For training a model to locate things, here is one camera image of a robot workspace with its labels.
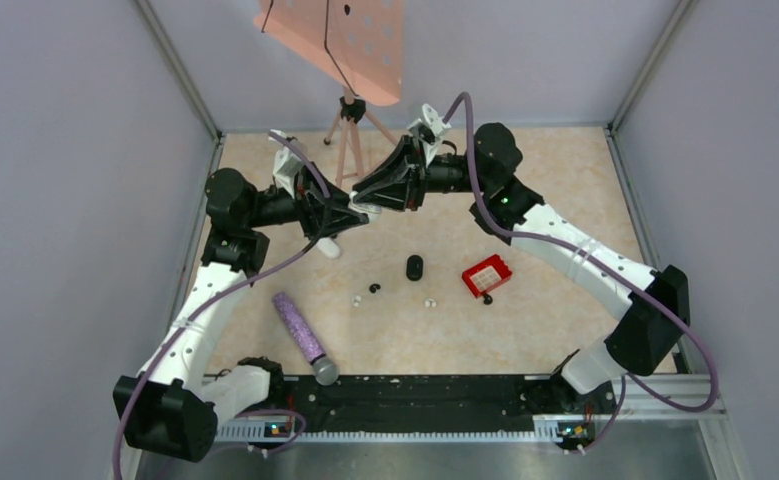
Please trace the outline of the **white earbud charging case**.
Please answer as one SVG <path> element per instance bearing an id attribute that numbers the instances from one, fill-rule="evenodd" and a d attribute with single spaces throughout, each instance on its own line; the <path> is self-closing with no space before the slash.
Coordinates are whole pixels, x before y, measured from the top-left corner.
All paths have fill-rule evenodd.
<path id="1" fill-rule="evenodd" d="M 352 203 L 350 208 L 358 213 L 367 215 L 369 218 L 378 217 L 382 213 L 382 208 L 371 204 Z"/>

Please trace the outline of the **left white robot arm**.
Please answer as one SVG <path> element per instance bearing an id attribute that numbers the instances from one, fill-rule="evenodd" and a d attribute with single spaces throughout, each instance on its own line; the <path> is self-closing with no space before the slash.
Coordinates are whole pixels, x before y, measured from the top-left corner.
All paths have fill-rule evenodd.
<path id="1" fill-rule="evenodd" d="M 220 380 L 203 379 L 212 353 L 241 296 L 302 258 L 319 241 L 366 225 L 368 216 L 309 163 L 293 188 L 258 190 L 237 170 L 222 168 L 206 181 L 211 229 L 189 296 L 152 357 L 113 390 L 119 416 L 113 462 L 123 446 L 190 462 L 211 450 L 220 425 L 250 406 L 273 413 L 285 386 L 261 366 L 238 366 Z M 262 228 L 297 223 L 308 244 L 275 267 L 263 266 L 270 245 Z"/>

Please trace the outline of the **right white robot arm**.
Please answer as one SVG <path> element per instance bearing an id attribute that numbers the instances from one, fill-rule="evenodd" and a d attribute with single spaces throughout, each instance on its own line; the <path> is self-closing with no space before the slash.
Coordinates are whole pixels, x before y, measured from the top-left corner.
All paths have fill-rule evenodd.
<path id="1" fill-rule="evenodd" d="M 428 193 L 474 196 L 470 212 L 489 235 L 530 253 L 582 287 L 616 320 L 611 333 L 578 350 L 558 368 L 554 404 L 577 412 L 592 390 L 624 375 L 652 375 L 689 326 L 686 275 L 633 261 L 562 217 L 515 175 L 523 160 L 513 133 L 486 123 L 464 154 L 441 154 L 433 127 L 414 126 L 372 173 L 353 188 L 359 205 L 403 212 Z"/>

